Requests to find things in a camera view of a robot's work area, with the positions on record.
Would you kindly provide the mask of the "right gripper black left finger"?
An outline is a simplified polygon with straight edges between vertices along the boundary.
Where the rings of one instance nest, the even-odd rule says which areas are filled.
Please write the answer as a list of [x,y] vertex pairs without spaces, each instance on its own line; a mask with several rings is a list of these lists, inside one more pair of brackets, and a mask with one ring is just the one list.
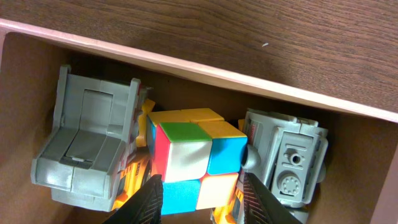
[[163,185],[161,175],[152,176],[103,224],[161,224]]

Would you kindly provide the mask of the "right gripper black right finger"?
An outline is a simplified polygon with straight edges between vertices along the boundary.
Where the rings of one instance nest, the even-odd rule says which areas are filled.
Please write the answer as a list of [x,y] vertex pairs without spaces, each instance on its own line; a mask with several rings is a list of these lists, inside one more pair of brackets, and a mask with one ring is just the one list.
[[253,174],[243,183],[245,224],[301,224]]

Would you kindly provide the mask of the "yellow grey mixer truck toy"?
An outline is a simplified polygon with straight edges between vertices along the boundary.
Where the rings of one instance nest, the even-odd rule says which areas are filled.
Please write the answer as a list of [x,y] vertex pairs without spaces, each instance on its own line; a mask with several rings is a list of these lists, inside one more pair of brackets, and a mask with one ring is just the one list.
[[213,223],[244,222],[244,174],[254,174],[301,223],[315,186],[325,178],[328,130],[318,121],[249,109],[243,123],[248,143],[231,200],[211,209]]

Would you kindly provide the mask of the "yellow grey dump truck toy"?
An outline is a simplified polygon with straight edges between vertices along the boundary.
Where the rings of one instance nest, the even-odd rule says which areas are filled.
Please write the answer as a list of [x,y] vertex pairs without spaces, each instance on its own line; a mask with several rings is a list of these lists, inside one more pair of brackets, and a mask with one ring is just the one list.
[[110,212],[147,90],[136,78],[124,85],[70,70],[60,67],[52,131],[32,160],[31,182],[50,188],[54,201]]

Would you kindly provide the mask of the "small colourful puzzle cube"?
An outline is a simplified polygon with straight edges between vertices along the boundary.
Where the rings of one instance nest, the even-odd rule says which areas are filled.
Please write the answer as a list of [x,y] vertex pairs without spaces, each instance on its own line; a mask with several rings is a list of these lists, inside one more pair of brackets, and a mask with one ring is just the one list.
[[209,108],[147,115],[152,173],[163,185],[162,215],[224,207],[236,188],[248,137]]

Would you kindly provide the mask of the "pink cardboard box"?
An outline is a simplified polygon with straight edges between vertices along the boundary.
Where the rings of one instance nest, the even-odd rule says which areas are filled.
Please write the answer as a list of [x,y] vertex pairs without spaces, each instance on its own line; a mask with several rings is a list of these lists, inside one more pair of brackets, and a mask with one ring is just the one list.
[[20,22],[1,20],[1,222],[97,223],[98,212],[54,202],[30,181],[52,124],[60,67],[152,87],[168,110],[247,108],[315,119],[329,132],[326,179],[310,223],[397,222],[397,113],[200,63]]

